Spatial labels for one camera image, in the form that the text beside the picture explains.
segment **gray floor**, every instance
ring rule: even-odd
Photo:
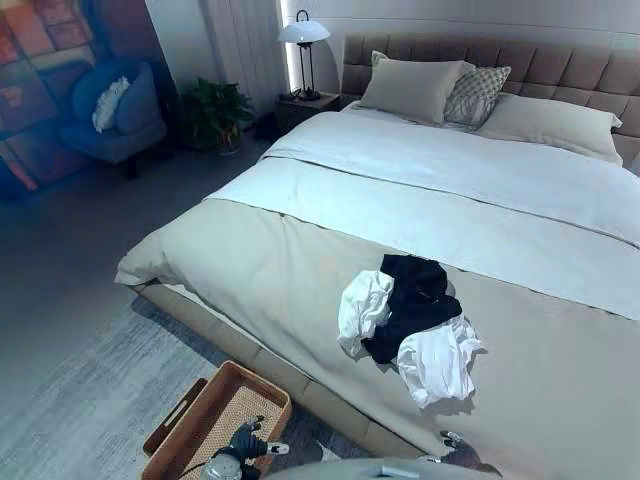
[[[266,144],[244,147],[226,158],[164,152],[133,182],[92,168],[0,204],[0,478],[136,477],[144,437],[223,361],[112,278],[128,248],[251,166]],[[294,412],[284,435],[294,454],[274,470],[365,455]]]

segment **basket handle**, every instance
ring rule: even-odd
[[[200,392],[207,385],[207,380],[204,378],[199,378],[196,383],[193,384],[193,387],[182,397],[182,400],[178,402],[178,404],[173,407],[173,410],[167,415],[160,426],[154,430],[154,432],[149,435],[147,441],[144,442],[142,446],[142,450],[149,457],[153,455],[156,450],[160,447],[160,444],[164,442],[164,439],[169,436],[171,430],[178,424],[182,416],[189,409],[191,404],[198,397]]]

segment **woven tray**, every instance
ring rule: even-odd
[[[199,379],[148,437],[143,450],[151,460],[142,480],[177,479],[229,445],[237,428],[255,415],[264,416],[256,436],[277,440],[291,416],[289,395],[237,363],[223,363],[209,382]],[[254,466],[264,475],[271,459],[260,457]],[[181,480],[199,478],[197,468]]]

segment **upholstered headboard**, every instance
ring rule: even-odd
[[[613,138],[625,167],[640,154],[640,52],[469,36],[353,33],[344,44],[343,105],[366,90],[371,80],[372,50],[398,60],[508,65],[512,70],[505,92],[613,112],[624,122],[614,130]]]

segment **potted plant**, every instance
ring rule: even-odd
[[[218,85],[198,77],[198,85],[183,95],[197,148],[218,147],[223,155],[240,149],[239,122],[253,118],[249,98],[238,92],[238,84]]]

